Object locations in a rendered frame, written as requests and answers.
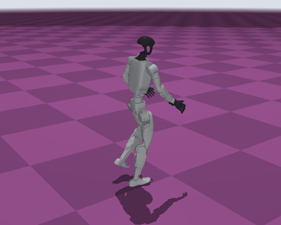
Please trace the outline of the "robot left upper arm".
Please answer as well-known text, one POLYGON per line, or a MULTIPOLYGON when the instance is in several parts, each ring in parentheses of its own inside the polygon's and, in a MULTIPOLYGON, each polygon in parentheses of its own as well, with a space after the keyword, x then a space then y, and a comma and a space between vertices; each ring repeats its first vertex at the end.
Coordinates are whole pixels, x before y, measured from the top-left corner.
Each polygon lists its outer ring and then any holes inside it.
POLYGON ((124 72, 122 74, 122 79, 124 82, 128 82, 128 77, 129 77, 129 68, 130 68, 130 61, 134 56, 130 56, 127 58, 127 64, 126 67, 124 69, 124 72))

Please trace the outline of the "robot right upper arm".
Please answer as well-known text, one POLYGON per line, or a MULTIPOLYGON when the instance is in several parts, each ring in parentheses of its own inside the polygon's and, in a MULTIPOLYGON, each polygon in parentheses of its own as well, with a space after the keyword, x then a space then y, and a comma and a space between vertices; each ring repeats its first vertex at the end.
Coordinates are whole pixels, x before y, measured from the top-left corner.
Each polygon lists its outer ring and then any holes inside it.
POLYGON ((161 91, 161 79, 159 76, 159 70, 157 65, 152 64, 152 63, 148 63, 145 65, 147 73, 151 76, 152 82, 155 86, 155 92, 156 93, 162 93, 161 91))

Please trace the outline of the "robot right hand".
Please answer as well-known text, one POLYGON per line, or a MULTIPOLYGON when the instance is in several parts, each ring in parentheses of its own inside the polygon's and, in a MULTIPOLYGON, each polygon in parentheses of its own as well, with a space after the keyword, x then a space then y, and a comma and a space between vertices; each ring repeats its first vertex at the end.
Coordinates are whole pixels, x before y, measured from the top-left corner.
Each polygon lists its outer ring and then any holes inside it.
POLYGON ((169 102, 169 104, 171 104, 172 106, 175 106, 177 109, 179 109, 180 111, 181 111, 181 113, 183 113, 184 112, 184 110, 185 110, 185 104, 183 104, 182 102, 184 102, 183 100, 176 100, 175 99, 175 102, 174 102, 174 104, 173 103, 171 103, 171 102, 169 102))

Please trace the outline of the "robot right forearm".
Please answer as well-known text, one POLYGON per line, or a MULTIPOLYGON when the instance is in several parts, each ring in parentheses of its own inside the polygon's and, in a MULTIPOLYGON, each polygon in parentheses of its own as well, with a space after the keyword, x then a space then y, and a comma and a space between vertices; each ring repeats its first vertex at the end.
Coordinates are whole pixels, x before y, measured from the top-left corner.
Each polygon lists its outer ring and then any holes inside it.
POLYGON ((163 97, 166 102, 171 102, 174 104, 175 99, 168 93, 164 85, 161 86, 161 91, 162 93, 160 93, 160 96, 163 97))

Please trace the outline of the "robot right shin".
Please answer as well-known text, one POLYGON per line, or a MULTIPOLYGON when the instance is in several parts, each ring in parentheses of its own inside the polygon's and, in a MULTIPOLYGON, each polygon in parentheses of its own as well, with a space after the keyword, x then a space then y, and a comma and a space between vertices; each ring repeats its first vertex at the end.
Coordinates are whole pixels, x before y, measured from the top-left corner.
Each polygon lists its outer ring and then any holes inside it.
POLYGON ((137 153, 135 153, 134 155, 134 175, 133 175, 134 181, 139 180, 139 176, 144 167, 147 154, 148 154, 148 150, 146 151, 146 148, 144 146, 140 146, 137 149, 137 153))

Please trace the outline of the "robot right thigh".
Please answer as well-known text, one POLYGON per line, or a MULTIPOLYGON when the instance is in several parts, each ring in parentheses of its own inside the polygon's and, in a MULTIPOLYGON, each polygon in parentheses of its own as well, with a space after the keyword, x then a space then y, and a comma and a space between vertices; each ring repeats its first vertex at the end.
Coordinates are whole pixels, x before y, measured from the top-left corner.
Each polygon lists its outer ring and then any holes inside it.
POLYGON ((142 135, 142 143, 138 143, 135 146, 135 151, 137 153, 137 149, 140 146, 144 146, 146 151, 148 150, 154 132, 154 120, 153 115, 150 111, 147 111, 144 107, 138 110, 138 119, 142 123, 141 126, 141 135, 142 135))

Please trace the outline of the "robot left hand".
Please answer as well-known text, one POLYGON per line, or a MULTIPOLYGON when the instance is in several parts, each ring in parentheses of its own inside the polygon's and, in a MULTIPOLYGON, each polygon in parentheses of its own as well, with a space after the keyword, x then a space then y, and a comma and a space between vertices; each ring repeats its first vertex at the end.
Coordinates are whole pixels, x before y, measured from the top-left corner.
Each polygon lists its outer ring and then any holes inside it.
MULTIPOLYGON (((149 89, 148 89, 148 91, 147 91, 147 94, 145 94, 145 95, 148 96, 148 94, 150 95, 150 93, 151 93, 151 94, 154 96, 155 92, 154 92, 153 90, 154 90, 153 88, 150 88, 150 87, 149 87, 149 89), (154 94, 153 94, 152 92, 153 92, 154 94)), ((151 96, 151 95, 150 95, 150 96, 151 96)), ((151 96, 151 97, 152 97, 152 96, 151 96)), ((148 96, 148 98, 150 98, 150 97, 148 96)))

